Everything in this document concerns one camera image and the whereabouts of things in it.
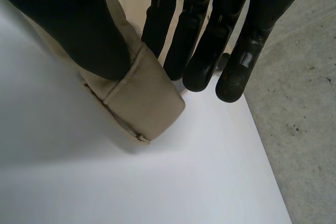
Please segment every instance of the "robotic hand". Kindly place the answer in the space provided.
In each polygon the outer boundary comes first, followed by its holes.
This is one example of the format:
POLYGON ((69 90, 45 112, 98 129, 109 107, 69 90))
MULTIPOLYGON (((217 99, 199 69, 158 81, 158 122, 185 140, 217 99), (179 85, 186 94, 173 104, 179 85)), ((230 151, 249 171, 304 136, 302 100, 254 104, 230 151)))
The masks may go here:
MULTIPOLYGON (((130 69, 127 46, 105 0, 9 0, 52 35, 84 69, 121 80, 130 69)), ((210 0, 184 0, 164 69, 183 77, 191 91, 202 91, 216 69, 246 0, 214 0, 209 23, 194 52, 210 0)), ((240 98, 276 21, 294 0, 251 0, 236 46, 216 87, 225 102, 240 98)), ((142 40, 158 57, 176 0, 152 0, 142 40)))
MULTIPOLYGON (((213 0, 213 10, 193 54, 209 0, 184 0, 164 69, 171 80, 183 78, 185 87, 202 91, 208 85, 246 0, 213 0)), ((241 96, 258 56, 276 21, 294 0, 250 0, 238 41, 216 86, 217 96, 235 102, 241 96)), ((152 0, 143 41, 158 57, 175 11, 176 0, 152 0)))

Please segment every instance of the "white sheet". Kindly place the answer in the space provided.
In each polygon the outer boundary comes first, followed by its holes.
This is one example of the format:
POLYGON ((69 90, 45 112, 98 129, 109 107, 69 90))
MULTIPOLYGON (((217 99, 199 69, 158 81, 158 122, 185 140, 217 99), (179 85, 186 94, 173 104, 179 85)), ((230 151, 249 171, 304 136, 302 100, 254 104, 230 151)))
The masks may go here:
POLYGON ((7 3, 0 27, 0 223, 291 223, 244 98, 212 80, 132 143, 7 3))

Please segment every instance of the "white paper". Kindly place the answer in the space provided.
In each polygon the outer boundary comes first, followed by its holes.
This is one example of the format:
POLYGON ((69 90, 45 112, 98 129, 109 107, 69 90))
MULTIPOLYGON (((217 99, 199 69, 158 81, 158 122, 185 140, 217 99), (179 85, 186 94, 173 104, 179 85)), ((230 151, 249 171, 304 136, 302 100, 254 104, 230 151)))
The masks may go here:
POLYGON ((244 98, 213 79, 133 143, 1 2, 0 223, 291 223, 244 98))

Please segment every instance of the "black robotic finger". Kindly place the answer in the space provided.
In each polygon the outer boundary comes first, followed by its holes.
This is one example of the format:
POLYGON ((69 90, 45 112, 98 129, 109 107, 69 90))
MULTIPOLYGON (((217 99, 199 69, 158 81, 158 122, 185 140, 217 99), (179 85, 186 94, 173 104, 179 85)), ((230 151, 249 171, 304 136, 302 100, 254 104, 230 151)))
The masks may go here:
POLYGON ((191 91, 208 85, 246 0, 214 0, 209 23, 191 58, 183 83, 191 91))
POLYGON ((147 18, 141 39, 157 58, 164 46, 175 7, 176 0, 151 0, 151 6, 147 9, 147 18))
POLYGON ((209 0, 184 0, 163 68, 171 80, 182 78, 200 34, 209 0))
POLYGON ((243 94, 259 54, 276 21, 294 0, 251 0, 237 44, 217 83, 216 94, 235 102, 243 94))

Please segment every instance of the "gray floor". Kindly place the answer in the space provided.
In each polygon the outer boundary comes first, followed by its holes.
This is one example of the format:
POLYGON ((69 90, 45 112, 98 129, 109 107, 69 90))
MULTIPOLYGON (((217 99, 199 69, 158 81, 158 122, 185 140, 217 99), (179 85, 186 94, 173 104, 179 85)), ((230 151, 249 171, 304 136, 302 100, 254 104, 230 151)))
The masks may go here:
POLYGON ((296 0, 245 96, 293 224, 336 223, 336 0, 296 0))

